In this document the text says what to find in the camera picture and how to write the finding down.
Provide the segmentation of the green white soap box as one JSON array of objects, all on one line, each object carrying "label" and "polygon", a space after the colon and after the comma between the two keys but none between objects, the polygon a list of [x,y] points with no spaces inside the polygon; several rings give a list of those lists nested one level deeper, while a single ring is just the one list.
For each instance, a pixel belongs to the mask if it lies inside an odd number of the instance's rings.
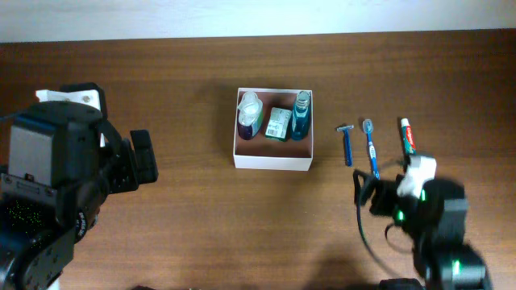
[{"label": "green white soap box", "polygon": [[285,142],[291,117],[291,110],[273,107],[265,130],[265,137]]}]

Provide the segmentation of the green red toothpaste tube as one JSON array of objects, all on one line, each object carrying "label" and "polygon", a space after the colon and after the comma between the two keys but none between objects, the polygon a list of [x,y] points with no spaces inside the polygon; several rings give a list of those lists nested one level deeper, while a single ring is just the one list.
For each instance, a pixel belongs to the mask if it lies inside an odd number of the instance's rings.
[{"label": "green red toothpaste tube", "polygon": [[410,122],[407,118],[402,118],[400,124],[402,129],[402,142],[404,152],[407,155],[413,155],[416,153],[416,146],[414,143],[414,136],[412,133]]}]

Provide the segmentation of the white square cardboard box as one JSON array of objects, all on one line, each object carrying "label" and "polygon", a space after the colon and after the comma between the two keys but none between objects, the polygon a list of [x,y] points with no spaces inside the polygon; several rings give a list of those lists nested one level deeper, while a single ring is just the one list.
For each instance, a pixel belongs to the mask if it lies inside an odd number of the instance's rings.
[{"label": "white square cardboard box", "polygon": [[252,91],[263,102],[263,124],[258,134],[250,140],[240,138],[238,122],[234,121],[232,155],[236,168],[307,171],[314,159],[314,113],[310,114],[310,125],[306,136],[299,141],[280,141],[265,136],[270,110],[273,107],[292,109],[298,89],[244,88],[237,91],[236,102]]}]

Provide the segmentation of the teal mouthwash bottle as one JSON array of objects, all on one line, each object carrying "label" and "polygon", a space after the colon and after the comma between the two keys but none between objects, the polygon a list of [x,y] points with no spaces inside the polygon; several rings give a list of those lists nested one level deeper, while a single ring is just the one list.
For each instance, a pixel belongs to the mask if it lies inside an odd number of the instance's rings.
[{"label": "teal mouthwash bottle", "polygon": [[301,91],[296,96],[291,125],[291,137],[295,141],[304,139],[310,128],[310,102],[311,95],[307,91]]}]

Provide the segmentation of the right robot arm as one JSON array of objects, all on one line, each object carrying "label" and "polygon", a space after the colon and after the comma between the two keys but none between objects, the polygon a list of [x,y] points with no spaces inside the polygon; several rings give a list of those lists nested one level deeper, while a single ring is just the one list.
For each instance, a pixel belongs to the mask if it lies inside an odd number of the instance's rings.
[{"label": "right robot arm", "polygon": [[480,254],[464,241],[468,200],[464,186],[454,180],[434,178],[422,184],[419,197],[397,195],[403,176],[379,180],[356,169],[355,186],[357,224],[363,242],[367,242],[361,210],[371,201],[370,213],[391,217],[389,227],[399,227],[413,241],[414,268],[423,282],[402,278],[394,269],[376,259],[392,278],[382,280],[377,289],[482,289],[493,288],[489,269]]}]

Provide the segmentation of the blue white toothbrush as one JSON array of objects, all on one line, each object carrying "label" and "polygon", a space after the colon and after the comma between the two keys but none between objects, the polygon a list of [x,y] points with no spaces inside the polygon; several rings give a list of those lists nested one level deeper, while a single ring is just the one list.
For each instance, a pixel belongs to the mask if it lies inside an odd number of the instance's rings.
[{"label": "blue white toothbrush", "polygon": [[362,123],[363,131],[366,134],[367,143],[368,143],[368,156],[371,163],[372,174],[380,179],[380,171],[377,163],[377,154],[376,148],[374,147],[372,141],[372,132],[373,132],[373,124],[371,119],[365,119]]}]

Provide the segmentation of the clear bottle dark purple liquid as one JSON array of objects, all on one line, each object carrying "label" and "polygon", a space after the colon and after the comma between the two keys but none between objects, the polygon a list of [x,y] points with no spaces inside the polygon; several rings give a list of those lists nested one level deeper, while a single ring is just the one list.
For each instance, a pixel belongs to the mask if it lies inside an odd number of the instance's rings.
[{"label": "clear bottle dark purple liquid", "polygon": [[243,94],[238,104],[239,111],[237,118],[237,129],[239,137],[244,140],[253,139],[260,131],[264,111],[263,102],[254,91],[247,91]]}]

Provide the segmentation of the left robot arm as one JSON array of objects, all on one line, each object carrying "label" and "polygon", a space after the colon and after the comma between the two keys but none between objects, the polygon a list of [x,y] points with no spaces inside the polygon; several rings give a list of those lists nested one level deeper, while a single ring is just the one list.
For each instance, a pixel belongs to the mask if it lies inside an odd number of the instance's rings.
[{"label": "left robot arm", "polygon": [[147,130],[124,138],[94,83],[36,92],[15,113],[1,168],[1,286],[49,289],[109,195],[158,179]]}]

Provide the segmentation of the blue disposable razor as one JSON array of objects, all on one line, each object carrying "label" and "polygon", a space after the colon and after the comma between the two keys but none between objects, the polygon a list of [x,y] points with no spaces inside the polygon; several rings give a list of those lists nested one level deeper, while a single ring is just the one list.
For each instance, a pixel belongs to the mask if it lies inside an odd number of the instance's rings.
[{"label": "blue disposable razor", "polygon": [[344,151],[345,151],[345,164],[348,167],[353,166],[353,157],[352,157],[352,143],[351,143],[351,136],[349,131],[353,128],[353,125],[344,125],[339,126],[335,130],[338,132],[343,133],[343,145],[344,145]]}]

